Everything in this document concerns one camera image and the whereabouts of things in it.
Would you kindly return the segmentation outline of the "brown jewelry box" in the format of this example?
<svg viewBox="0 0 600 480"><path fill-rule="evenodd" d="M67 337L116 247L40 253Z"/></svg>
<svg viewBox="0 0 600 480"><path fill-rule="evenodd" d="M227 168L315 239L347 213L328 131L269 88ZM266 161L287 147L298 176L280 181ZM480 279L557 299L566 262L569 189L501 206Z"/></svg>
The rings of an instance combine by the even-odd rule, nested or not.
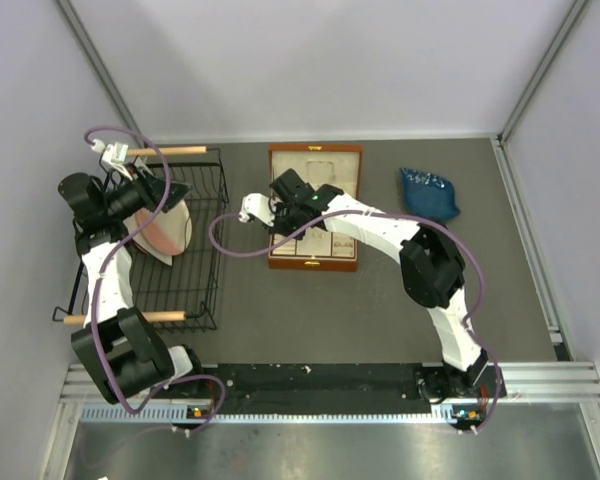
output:
<svg viewBox="0 0 600 480"><path fill-rule="evenodd" d="M276 179L293 169L315 189L330 184L356 198L362 155L363 147L356 144L272 144L270 174ZM358 269L358 244L345 234L312 227L302 239L291 240L269 253L268 266L353 273Z"/></svg>

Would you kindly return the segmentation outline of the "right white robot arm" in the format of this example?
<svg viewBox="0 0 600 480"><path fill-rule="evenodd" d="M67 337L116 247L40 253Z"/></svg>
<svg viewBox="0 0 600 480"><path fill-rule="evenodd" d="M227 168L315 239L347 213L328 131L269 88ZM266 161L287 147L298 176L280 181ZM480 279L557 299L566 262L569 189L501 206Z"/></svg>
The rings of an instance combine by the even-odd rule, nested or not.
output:
<svg viewBox="0 0 600 480"><path fill-rule="evenodd" d="M429 313L442 346L445 378L424 378L434 397L475 394L488 355L477 341L465 295L465 261L443 226L389 215L333 185L313 188L288 169L270 184L271 232L288 236L310 223L345 234L389 256L400 267L409 298Z"/></svg>

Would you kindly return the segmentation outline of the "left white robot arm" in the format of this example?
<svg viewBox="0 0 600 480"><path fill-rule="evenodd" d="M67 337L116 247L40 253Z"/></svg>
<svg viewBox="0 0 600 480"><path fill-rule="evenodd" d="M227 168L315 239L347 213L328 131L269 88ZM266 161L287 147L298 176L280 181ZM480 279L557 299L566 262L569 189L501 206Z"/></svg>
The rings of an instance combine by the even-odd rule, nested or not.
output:
<svg viewBox="0 0 600 480"><path fill-rule="evenodd" d="M111 190L82 172L58 185L73 212L76 250L88 277L90 305L82 329L71 336L71 346L110 404L171 382L189 397L206 387L207 374L194 351L167 346L134 306L132 256L124 245L131 232L125 220L142 209L168 212L189 191L185 183L165 182L141 171Z"/></svg>

